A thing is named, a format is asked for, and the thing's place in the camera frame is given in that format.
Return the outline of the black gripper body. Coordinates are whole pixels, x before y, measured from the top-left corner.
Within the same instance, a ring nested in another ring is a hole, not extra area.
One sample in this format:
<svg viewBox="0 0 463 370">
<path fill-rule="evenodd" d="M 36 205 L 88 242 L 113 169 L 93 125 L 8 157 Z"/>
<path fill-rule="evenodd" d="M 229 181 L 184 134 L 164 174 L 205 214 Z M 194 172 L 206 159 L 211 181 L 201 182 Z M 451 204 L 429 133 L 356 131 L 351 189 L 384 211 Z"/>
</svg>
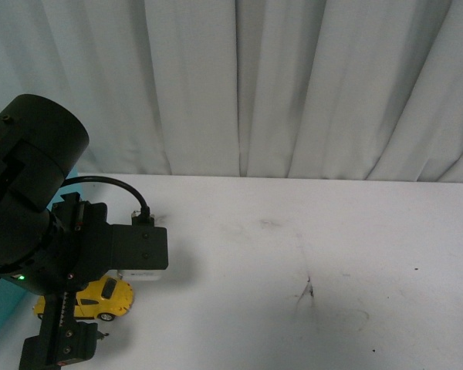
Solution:
<svg viewBox="0 0 463 370">
<path fill-rule="evenodd" d="M 39 334 L 24 342 L 21 369 L 60 369 L 90 360 L 103 338 L 95 323 L 74 317 L 76 295 L 108 270 L 107 206 L 66 194 L 52 212 L 48 258 L 34 270 L 45 298 Z"/>
</svg>

